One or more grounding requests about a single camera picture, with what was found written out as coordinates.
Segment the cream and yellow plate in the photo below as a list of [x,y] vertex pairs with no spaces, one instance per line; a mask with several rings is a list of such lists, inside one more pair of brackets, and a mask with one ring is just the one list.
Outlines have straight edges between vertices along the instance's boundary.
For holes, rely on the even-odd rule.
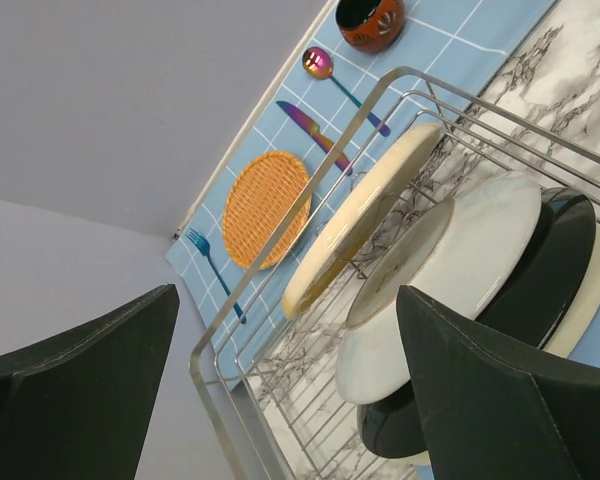
[[358,182],[291,277],[282,297],[287,319],[309,308],[367,242],[428,160],[441,131],[437,123],[410,128]]

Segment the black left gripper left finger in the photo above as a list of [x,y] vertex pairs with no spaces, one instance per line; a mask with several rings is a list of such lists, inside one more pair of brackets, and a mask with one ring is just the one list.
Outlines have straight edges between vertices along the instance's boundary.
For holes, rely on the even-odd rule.
[[0,355],[0,479],[134,478],[179,304],[161,285]]

